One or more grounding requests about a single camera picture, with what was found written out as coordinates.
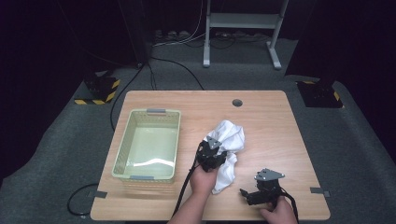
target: black device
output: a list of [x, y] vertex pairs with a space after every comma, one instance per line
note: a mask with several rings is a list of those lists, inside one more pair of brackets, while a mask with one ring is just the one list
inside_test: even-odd
[[199, 144], [195, 159], [202, 168], [208, 172], [211, 169], [220, 167], [225, 162], [227, 151], [223, 151], [218, 155], [221, 142], [209, 136], [207, 136], [206, 139], [207, 142], [203, 140]]
[[293, 197], [289, 195], [282, 187], [279, 185], [280, 178], [285, 177], [285, 175], [278, 173], [276, 171], [264, 168], [257, 172], [254, 179], [257, 181], [257, 188], [259, 191], [248, 193], [247, 191], [240, 189], [242, 196], [247, 199], [248, 205], [261, 204], [261, 203], [271, 203], [272, 206], [276, 207], [277, 198], [279, 196], [285, 196], [290, 199], [291, 206], [293, 208], [294, 215], [296, 216], [298, 222], [298, 212], [297, 205]]
[[190, 181], [190, 177], [192, 176], [192, 173], [194, 173], [194, 170], [198, 166], [202, 166], [202, 168], [206, 172], [209, 172], [211, 169], [216, 169], [220, 167], [225, 162], [225, 159], [227, 157], [227, 151], [223, 151], [221, 152], [221, 154], [218, 155], [221, 142], [210, 136], [207, 136], [206, 139], [207, 141], [203, 140], [198, 145], [197, 151], [195, 153], [194, 162], [192, 163], [192, 167], [190, 168], [190, 171], [187, 174], [186, 179], [184, 180], [183, 186], [181, 187], [175, 211], [172, 216], [175, 215], [178, 208], [180, 207], [181, 200], [183, 199], [184, 190], [186, 189], [187, 184]]

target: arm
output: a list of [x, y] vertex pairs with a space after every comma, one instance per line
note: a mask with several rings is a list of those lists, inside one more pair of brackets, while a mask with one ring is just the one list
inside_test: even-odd
[[207, 173], [201, 166], [198, 166], [190, 179], [191, 196], [180, 206], [168, 223], [201, 223], [206, 201], [216, 185], [217, 175], [218, 169]]

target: dark background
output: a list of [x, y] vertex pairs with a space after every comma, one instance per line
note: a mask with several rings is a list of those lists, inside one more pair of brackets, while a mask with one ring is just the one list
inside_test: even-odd
[[[278, 2], [213, 1], [212, 7], [223, 12], [278, 12]], [[144, 10], [126, 12], [129, 23], [125, 26], [117, 1], [0, 3], [0, 179], [29, 161], [43, 133], [87, 74], [144, 63], [148, 57], [142, 41], [146, 33], [140, 29], [161, 29], [165, 34], [187, 30], [192, 34], [201, 6], [198, 0], [131, 0], [121, 4], [141, 5]], [[393, 12], [390, 1], [290, 0], [279, 37], [300, 39], [287, 73], [336, 76], [350, 90], [394, 159]], [[132, 22], [139, 18], [148, 21], [144, 27], [139, 26], [143, 22]], [[204, 29], [202, 17], [197, 34]]]

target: tripod base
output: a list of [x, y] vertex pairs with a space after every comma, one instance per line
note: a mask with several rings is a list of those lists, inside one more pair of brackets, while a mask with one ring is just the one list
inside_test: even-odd
[[322, 87], [312, 81], [298, 81], [297, 87], [306, 107], [341, 108], [343, 103], [332, 87]]
[[75, 94], [78, 105], [104, 105], [116, 94], [120, 81], [114, 77], [96, 77], [84, 80]]

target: gray carpet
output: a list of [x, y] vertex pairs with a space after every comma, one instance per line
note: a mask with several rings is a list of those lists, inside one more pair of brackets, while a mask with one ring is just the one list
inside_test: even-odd
[[[212, 44], [225, 47], [230, 43], [213, 40]], [[318, 223], [394, 223], [393, 161], [342, 84], [337, 82], [333, 87], [340, 94], [344, 108], [304, 106], [295, 81], [315, 79], [284, 76], [296, 44], [296, 41], [278, 40], [276, 51], [283, 65], [280, 71], [274, 70], [263, 42], [212, 48], [210, 68], [202, 67], [202, 47], [157, 47], [152, 56], [184, 64], [205, 90], [284, 91], [319, 183], [332, 194], [326, 199], [332, 216]], [[193, 76], [177, 64], [150, 60], [149, 65], [157, 90], [200, 90]], [[126, 67], [115, 71], [113, 77], [120, 79], [117, 95], [136, 72]], [[4, 180], [0, 191], [0, 223], [116, 223], [72, 216], [66, 203], [76, 189], [100, 179], [113, 135], [112, 105], [115, 104], [112, 119], [116, 124], [125, 92], [152, 90], [151, 84], [150, 70], [145, 66], [117, 102], [76, 105], [71, 96], [69, 104], [44, 134], [33, 158]], [[92, 198], [77, 195], [73, 204], [78, 211], [89, 211]]]

